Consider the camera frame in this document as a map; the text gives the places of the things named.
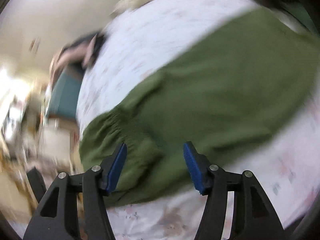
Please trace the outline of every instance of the white bed sheet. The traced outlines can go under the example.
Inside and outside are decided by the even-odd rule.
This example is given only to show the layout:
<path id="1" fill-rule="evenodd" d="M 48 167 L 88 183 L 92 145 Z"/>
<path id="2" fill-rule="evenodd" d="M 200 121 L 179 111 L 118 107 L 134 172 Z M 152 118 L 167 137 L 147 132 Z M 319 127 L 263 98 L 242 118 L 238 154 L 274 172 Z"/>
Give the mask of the white bed sheet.
<path id="1" fill-rule="evenodd" d="M 125 12 L 107 27 L 108 41 L 79 94 L 81 133 L 112 109 L 138 83 L 170 62 L 203 35 L 257 5 L 252 0 L 154 0 Z M 303 214 L 320 184 L 320 86 L 292 122 L 227 171 L 251 170 L 284 226 Z M 232 221 L 232 195 L 223 237 Z M 116 239 L 194 239 L 206 197 L 193 188 L 156 201 L 108 210 Z"/>

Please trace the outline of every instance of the blue gripper pad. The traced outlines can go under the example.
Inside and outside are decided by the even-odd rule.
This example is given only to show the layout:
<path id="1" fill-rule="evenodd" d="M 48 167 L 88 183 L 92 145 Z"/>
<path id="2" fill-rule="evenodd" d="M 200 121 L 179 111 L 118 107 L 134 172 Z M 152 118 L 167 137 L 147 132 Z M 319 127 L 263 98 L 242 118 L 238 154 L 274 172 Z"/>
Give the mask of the blue gripper pad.
<path id="1" fill-rule="evenodd" d="M 110 194 L 116 189 L 125 159 L 127 158 L 127 146 L 119 144 L 112 155 L 107 156 L 101 163 L 103 168 L 101 188 Z"/>
<path id="2" fill-rule="evenodd" d="M 203 196 L 208 195 L 212 187 L 207 170 L 210 166 L 209 160 L 206 156 L 197 153 L 192 142 L 186 142 L 183 145 L 183 157 L 196 190 Z"/>

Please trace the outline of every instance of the mattress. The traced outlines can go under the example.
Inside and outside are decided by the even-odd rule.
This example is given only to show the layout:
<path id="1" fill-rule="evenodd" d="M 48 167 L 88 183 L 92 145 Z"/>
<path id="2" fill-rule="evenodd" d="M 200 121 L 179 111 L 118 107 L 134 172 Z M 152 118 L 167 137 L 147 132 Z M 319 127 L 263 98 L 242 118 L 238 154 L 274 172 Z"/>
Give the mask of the mattress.
<path id="1" fill-rule="evenodd" d="M 95 66 L 84 75 L 77 106 L 81 134 L 146 77 L 207 33 L 257 6 L 252 0 L 153 0 L 115 18 L 106 28 L 109 38 Z M 292 22 L 286 24 L 299 31 Z M 308 209 L 318 192 L 319 137 L 318 83 L 290 124 L 270 143 L 224 168 L 253 171 L 286 227 Z M 232 200 L 230 193 L 224 239 L 230 233 Z M 190 185 L 174 196 L 109 209 L 108 215 L 117 240 L 194 239 L 205 202 L 206 197 Z"/>

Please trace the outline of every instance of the dark green object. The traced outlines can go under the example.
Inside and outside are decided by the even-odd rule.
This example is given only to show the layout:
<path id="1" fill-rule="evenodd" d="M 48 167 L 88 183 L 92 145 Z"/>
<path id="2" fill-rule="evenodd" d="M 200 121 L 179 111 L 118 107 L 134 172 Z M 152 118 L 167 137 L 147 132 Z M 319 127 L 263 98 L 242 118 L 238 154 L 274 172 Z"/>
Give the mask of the dark green object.
<path id="1" fill-rule="evenodd" d="M 191 182 L 182 146 L 224 166 L 270 139 L 312 88 L 319 41 L 260 8 L 227 23 L 136 86 L 84 132 L 85 169 L 125 142 L 107 206 L 153 200 Z"/>

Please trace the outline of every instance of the green cloth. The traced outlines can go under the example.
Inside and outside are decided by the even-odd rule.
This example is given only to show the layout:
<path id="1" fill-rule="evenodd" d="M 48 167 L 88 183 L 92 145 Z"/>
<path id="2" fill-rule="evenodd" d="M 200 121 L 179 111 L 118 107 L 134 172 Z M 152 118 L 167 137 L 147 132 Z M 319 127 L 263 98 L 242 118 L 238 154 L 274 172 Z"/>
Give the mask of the green cloth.
<path id="1" fill-rule="evenodd" d="M 125 142 L 128 157 L 106 206 L 171 194 L 191 182 L 182 147 L 224 166 L 270 139 L 314 84 L 319 41 L 259 8 L 236 18 L 137 85 L 84 131 L 85 169 Z"/>

